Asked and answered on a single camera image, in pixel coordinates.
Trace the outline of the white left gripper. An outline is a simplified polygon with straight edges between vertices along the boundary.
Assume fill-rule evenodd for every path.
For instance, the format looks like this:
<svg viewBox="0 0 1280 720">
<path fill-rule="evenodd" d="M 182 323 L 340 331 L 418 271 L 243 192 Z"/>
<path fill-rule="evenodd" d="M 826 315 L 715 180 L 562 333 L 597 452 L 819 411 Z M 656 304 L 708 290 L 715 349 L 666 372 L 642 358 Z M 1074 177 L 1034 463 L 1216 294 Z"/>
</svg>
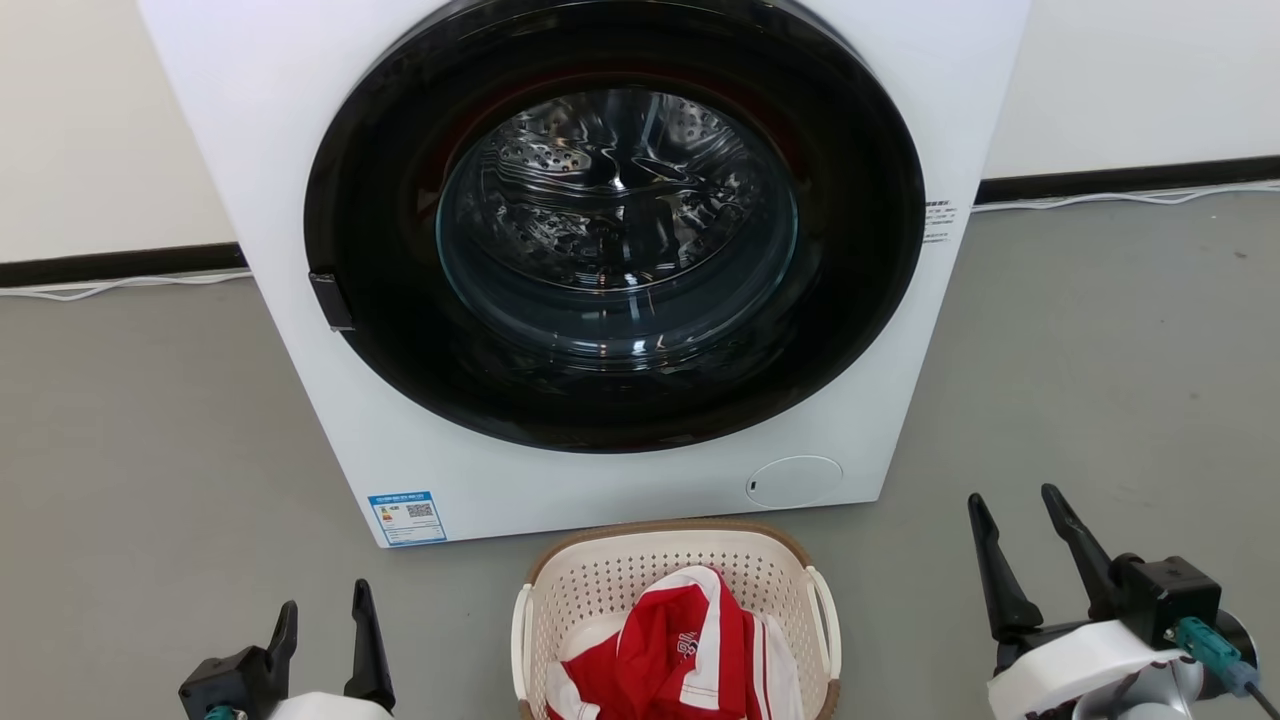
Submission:
<svg viewBox="0 0 1280 720">
<path fill-rule="evenodd" d="M 352 675 L 344 696 L 308 692 L 280 702 L 268 720 L 396 720 L 396 692 L 372 597 L 365 579 L 355 582 L 351 616 L 355 621 Z M 265 648 L 265 682 L 270 693 L 288 693 L 291 660 L 297 650 L 298 606 L 285 601 Z"/>
</svg>

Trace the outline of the round black washing machine door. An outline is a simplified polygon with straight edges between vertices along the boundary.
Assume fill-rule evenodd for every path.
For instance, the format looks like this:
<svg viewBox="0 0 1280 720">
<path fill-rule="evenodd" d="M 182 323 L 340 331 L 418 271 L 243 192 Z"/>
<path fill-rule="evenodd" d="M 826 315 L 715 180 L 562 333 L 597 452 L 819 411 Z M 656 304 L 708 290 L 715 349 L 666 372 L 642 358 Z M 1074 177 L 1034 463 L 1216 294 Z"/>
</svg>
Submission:
<svg viewBox="0 0 1280 720">
<path fill-rule="evenodd" d="M 691 446 L 823 389 L 922 266 L 916 143 L 787 0 L 472 0 L 344 100 L 303 210 L 353 351 L 438 416 Z"/>
</svg>

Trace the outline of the cream perforated laundry basket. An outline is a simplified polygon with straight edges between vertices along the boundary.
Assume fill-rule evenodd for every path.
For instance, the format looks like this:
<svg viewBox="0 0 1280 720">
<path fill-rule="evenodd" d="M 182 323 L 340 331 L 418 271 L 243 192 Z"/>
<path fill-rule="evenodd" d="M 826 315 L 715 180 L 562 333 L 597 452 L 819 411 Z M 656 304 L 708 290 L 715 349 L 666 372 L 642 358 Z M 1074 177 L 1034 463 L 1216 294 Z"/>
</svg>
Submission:
<svg viewBox="0 0 1280 720">
<path fill-rule="evenodd" d="M 742 607 L 780 624 L 805 720 L 833 720 L 841 692 L 835 600 L 809 552 L 754 521 L 699 518 L 602 527 L 563 539 L 530 571 L 511 626 L 520 720 L 549 720 L 545 670 L 617 632 L 641 593 L 681 568 L 716 569 Z"/>
</svg>

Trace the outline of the blue energy label sticker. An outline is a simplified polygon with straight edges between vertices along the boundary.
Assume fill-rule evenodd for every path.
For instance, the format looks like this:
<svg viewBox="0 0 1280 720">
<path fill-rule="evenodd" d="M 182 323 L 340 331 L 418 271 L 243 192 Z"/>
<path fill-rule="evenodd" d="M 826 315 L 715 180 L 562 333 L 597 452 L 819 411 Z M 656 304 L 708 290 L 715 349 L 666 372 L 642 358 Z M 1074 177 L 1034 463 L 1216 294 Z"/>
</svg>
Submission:
<svg viewBox="0 0 1280 720">
<path fill-rule="evenodd" d="M 388 548 L 448 541 L 430 492 L 375 495 L 367 502 Z"/>
</svg>

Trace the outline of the red and white garment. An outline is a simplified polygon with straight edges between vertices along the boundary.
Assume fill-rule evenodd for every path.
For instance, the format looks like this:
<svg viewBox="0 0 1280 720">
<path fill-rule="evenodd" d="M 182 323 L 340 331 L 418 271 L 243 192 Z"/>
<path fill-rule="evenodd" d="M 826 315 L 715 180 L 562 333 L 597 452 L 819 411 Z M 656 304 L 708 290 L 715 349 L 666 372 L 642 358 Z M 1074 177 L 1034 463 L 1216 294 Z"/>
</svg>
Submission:
<svg viewBox="0 0 1280 720">
<path fill-rule="evenodd" d="M 544 693 L 549 720 L 809 720 L 783 628 L 707 566 L 648 587 L 618 632 L 547 670 Z"/>
</svg>

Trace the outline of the white front-load washing machine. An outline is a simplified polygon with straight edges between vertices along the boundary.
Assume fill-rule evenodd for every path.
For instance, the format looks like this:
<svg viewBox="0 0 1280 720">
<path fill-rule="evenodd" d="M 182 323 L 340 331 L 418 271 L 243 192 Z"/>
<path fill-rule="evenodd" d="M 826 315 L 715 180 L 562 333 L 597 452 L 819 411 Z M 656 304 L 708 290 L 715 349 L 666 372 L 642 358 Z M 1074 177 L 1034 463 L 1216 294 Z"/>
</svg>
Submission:
<svg viewBox="0 0 1280 720">
<path fill-rule="evenodd" d="M 730 436 L 572 454 L 458 427 L 379 377 L 330 331 L 308 283 L 305 199 L 319 146 L 360 81 L 422 20 L 472 0 L 140 0 L 250 270 L 375 541 L 369 496 L 430 492 L 448 541 L 763 512 L 748 479 L 820 456 L 844 479 L 809 506 L 881 495 L 954 273 L 1033 0 L 787 0 L 845 41 L 899 108 L 925 201 L 959 206 L 924 243 L 901 307 L 847 370 Z"/>
</svg>

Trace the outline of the round white filter cover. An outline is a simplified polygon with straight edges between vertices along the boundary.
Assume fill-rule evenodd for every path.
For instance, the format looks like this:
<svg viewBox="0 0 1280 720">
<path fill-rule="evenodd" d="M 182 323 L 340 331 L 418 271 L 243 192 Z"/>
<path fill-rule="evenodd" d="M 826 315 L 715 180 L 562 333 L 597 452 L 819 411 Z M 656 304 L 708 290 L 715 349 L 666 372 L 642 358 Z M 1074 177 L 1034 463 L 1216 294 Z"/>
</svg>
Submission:
<svg viewBox="0 0 1280 720">
<path fill-rule="evenodd" d="M 805 507 L 824 498 L 842 479 L 844 469 L 828 457 L 783 457 L 748 479 L 746 496 L 764 509 Z"/>
</svg>

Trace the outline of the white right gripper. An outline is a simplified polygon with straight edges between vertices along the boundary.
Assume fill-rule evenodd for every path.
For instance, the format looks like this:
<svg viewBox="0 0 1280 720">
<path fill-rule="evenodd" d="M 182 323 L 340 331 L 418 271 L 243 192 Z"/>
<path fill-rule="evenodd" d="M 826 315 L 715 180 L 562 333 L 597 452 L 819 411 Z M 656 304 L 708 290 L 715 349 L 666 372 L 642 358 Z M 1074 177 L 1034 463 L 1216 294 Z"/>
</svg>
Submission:
<svg viewBox="0 0 1280 720">
<path fill-rule="evenodd" d="M 1153 650 L 1116 618 L 1112 559 L 1055 484 L 1041 487 L 1053 529 L 1069 547 L 1089 600 L 1084 625 L 1025 653 L 988 682 L 995 720 L 1030 720 L 1065 708 L 1068 720 L 1190 720 L 1192 662 Z M 1044 621 L 1000 547 L 986 501 L 966 501 L 992 638 L 1011 644 Z"/>
</svg>

